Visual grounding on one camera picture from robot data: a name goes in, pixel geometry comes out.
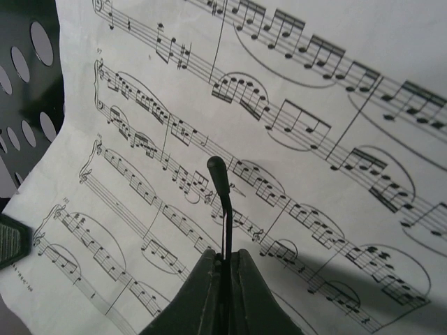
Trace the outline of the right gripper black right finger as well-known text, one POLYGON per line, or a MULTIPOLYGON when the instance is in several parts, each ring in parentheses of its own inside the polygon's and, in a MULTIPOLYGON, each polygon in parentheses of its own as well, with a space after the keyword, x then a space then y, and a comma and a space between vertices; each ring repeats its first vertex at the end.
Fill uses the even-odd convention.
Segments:
POLYGON ((302 334, 274 298, 248 250, 230 257, 228 268, 229 334, 302 334))

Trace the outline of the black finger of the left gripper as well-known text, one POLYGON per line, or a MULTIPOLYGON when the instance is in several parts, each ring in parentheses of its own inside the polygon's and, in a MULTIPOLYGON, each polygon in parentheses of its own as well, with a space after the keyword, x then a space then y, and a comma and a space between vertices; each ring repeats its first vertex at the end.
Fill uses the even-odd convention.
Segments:
POLYGON ((30 254, 32 235, 30 227, 10 216, 1 214, 0 269, 5 269, 30 254))

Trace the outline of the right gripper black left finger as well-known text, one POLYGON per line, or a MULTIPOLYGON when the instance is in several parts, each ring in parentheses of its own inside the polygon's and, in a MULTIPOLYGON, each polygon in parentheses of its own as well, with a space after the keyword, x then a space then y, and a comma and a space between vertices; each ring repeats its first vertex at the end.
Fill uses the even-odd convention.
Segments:
POLYGON ((207 249, 175 298, 141 334, 221 334, 218 254, 207 249))

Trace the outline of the black music stand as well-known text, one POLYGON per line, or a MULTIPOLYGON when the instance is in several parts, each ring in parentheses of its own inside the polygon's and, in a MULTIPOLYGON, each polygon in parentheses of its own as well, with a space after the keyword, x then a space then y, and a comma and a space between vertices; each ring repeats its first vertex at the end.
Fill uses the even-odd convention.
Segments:
POLYGON ((16 187, 64 122, 64 80, 54 1, 1 2, 1 160, 16 187))

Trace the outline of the white sheet music paper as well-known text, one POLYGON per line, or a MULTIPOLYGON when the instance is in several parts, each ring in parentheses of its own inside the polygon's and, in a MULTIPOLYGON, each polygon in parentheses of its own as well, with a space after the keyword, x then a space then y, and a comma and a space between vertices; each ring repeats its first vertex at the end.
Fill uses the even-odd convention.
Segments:
POLYGON ((446 333, 445 1, 58 1, 64 122, 6 213, 34 334, 137 334, 224 216, 305 334, 446 333))

